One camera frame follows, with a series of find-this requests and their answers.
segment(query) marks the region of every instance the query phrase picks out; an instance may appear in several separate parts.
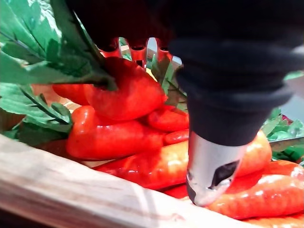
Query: orange carrot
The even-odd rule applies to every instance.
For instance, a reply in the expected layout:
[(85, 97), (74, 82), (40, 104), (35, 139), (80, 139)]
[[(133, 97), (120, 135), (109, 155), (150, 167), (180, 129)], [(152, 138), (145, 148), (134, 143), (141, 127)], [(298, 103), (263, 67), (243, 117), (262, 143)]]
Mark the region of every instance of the orange carrot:
[(290, 216), (246, 219), (244, 222), (263, 228), (304, 228), (304, 211)]
[(264, 133), (259, 131), (255, 139), (247, 146), (246, 153), (235, 176), (245, 176), (263, 169), (270, 163), (271, 156), (272, 151), (269, 142)]
[(304, 181), (304, 168), (291, 161), (273, 161), (265, 167), (263, 174), (282, 174)]
[(284, 175), (264, 176), (254, 187), (223, 194), (207, 208), (234, 219), (290, 215), (304, 208), (304, 182)]

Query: fake vegetable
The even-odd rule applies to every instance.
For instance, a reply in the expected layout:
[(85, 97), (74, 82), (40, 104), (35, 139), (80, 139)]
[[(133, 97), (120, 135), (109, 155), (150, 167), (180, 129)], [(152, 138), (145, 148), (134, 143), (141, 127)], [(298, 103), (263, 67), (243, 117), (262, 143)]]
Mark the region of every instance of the fake vegetable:
[(86, 100), (83, 84), (56, 84), (52, 87), (61, 97), (67, 98), (76, 104), (89, 105)]
[(246, 219), (244, 222), (263, 228), (303, 228), (304, 211), (290, 216)]
[(291, 161), (273, 161), (265, 167), (263, 174), (282, 174), (304, 181), (304, 168)]
[(132, 120), (103, 125), (104, 119), (90, 106), (83, 106), (72, 116), (66, 151), (82, 160), (111, 160), (163, 146), (163, 133)]
[(270, 163), (271, 154), (271, 147), (265, 134), (259, 131), (255, 139), (247, 146), (235, 176), (240, 177), (263, 169)]
[(150, 113), (167, 99), (160, 84), (135, 62), (123, 58), (105, 59), (108, 72), (113, 75), (117, 91), (84, 85), (89, 104), (100, 115), (113, 120), (132, 120)]
[(207, 208), (234, 219), (290, 215), (304, 208), (304, 182), (284, 175), (262, 177), (252, 188), (223, 194)]
[[(233, 194), (250, 189), (251, 187), (256, 185), (256, 183), (258, 183), (262, 175), (263, 175), (262, 171), (256, 171), (254, 173), (242, 177), (236, 177), (232, 181), (230, 187), (226, 190), (225, 193)], [(188, 197), (186, 184), (182, 184), (178, 187), (173, 187), (172, 189), (163, 191), (163, 193), (177, 199)]]
[(174, 106), (164, 105), (151, 112), (148, 124), (156, 129), (174, 132), (189, 128), (189, 115)]
[(164, 146), (158, 151), (142, 152), (95, 167), (137, 183), (144, 188), (162, 189), (185, 182), (188, 165), (188, 141)]
[(164, 137), (165, 145), (171, 145), (186, 141), (189, 139), (189, 129), (172, 132)]

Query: wooden edge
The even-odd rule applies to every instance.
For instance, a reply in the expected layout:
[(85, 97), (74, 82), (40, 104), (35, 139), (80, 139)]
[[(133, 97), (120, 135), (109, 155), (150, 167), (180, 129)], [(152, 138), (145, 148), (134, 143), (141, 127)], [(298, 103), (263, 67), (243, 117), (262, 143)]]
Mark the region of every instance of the wooden edge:
[(0, 208), (58, 228), (256, 227), (2, 135)]

